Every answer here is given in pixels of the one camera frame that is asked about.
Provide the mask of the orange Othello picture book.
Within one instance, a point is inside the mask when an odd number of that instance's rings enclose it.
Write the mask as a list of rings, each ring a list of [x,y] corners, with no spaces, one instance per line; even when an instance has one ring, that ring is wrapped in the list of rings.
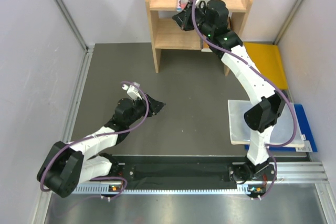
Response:
[[[227,28],[231,29],[231,19],[230,16],[227,19]],[[201,52],[212,52],[209,45],[206,42],[203,42]]]

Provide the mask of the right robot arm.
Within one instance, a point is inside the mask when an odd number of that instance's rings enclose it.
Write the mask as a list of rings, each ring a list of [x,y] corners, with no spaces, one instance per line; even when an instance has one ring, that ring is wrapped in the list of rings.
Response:
[[[234,170],[234,180],[256,180],[269,166],[267,144],[285,106],[284,95],[259,76],[259,71],[239,36],[228,26],[229,11],[221,0],[201,1],[195,8],[188,2],[172,19],[181,30],[199,31],[211,51],[233,72],[245,89],[252,108],[244,113],[250,128],[248,161]]]

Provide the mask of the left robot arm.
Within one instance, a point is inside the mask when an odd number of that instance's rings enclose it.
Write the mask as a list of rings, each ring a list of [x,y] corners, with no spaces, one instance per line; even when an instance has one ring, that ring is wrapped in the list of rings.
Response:
[[[41,190],[65,198],[80,183],[98,177],[116,179],[117,162],[102,151],[120,144],[130,133],[133,123],[157,115],[164,106],[164,102],[149,95],[144,99],[123,98],[118,101],[112,118],[96,132],[76,142],[56,142],[37,173]]]

